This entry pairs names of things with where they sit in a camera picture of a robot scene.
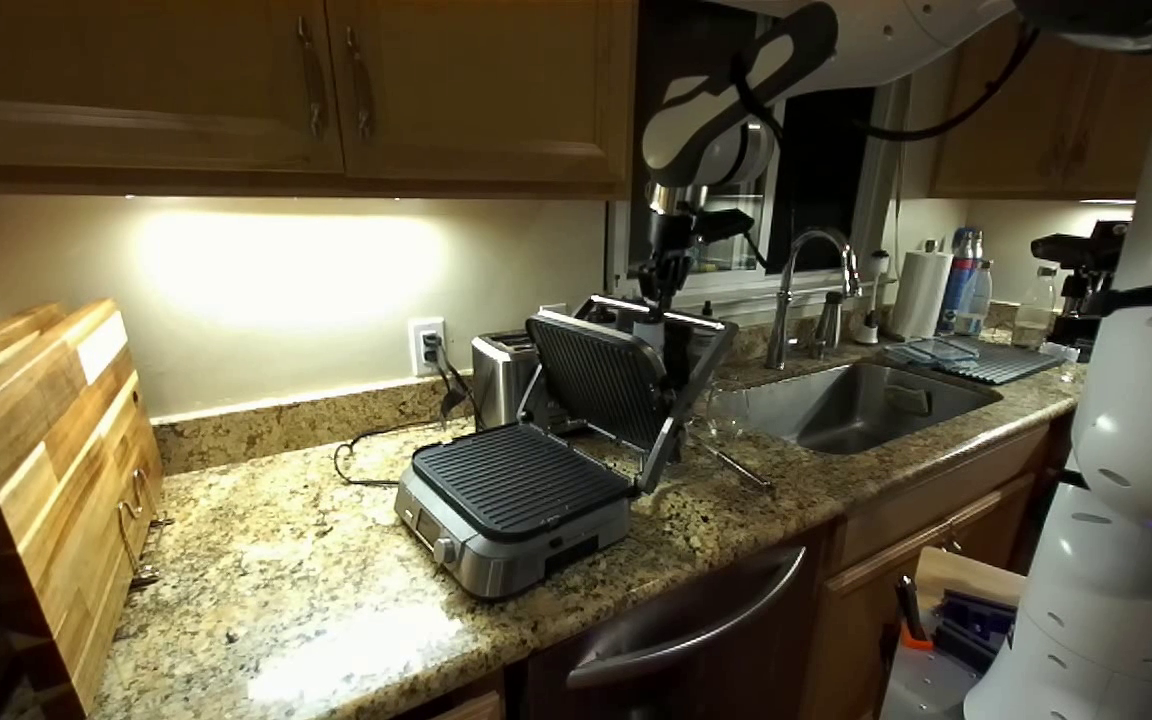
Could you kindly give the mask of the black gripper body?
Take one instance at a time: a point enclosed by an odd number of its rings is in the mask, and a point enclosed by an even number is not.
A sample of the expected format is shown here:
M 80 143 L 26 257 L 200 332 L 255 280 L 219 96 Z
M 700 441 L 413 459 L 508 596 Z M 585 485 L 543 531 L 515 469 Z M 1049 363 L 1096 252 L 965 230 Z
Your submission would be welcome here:
M 717 240 L 748 236 L 754 215 L 742 207 L 710 207 L 700 187 L 653 187 L 650 259 L 641 293 L 669 306 L 694 271 L 694 252 Z

